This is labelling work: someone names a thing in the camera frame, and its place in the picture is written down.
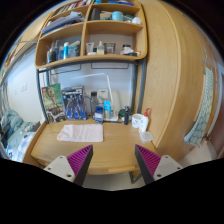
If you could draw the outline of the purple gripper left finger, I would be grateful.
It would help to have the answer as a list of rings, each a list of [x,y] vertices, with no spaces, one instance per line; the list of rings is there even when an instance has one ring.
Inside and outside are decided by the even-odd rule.
[[[82,186],[93,156],[93,146],[88,145],[69,156],[60,155],[44,168],[56,176]]]

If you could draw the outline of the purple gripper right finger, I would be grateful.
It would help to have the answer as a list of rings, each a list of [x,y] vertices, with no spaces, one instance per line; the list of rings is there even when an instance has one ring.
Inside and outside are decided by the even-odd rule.
[[[135,157],[146,184],[182,169],[182,166],[169,155],[159,156],[140,145],[135,145]]]

